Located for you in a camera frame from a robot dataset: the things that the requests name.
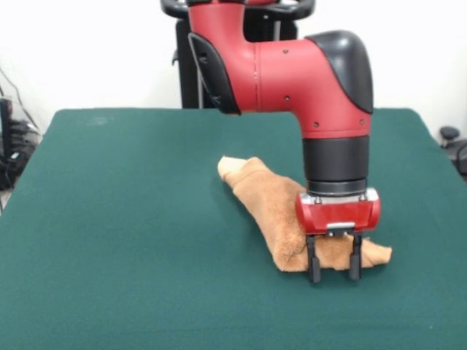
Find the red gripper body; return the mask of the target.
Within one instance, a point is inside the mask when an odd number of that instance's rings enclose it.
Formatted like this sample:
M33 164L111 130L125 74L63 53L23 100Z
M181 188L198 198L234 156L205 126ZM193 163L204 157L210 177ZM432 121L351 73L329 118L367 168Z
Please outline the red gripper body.
M374 230L381 214L381 200L374 188L345 197L300 192L295 208L298 223L306 235L340 236Z

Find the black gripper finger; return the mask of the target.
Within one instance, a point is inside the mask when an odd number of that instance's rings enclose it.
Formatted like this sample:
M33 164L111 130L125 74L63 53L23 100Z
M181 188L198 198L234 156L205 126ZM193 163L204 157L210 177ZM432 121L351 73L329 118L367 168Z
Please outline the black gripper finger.
M308 253L308 276L309 280L316 284L321 281L320 260L316 251L316 236L306 236L306 247Z
M352 252L350 254L349 278L353 281L361 279L362 270L362 243L363 237L361 233L356 233L353 236Z

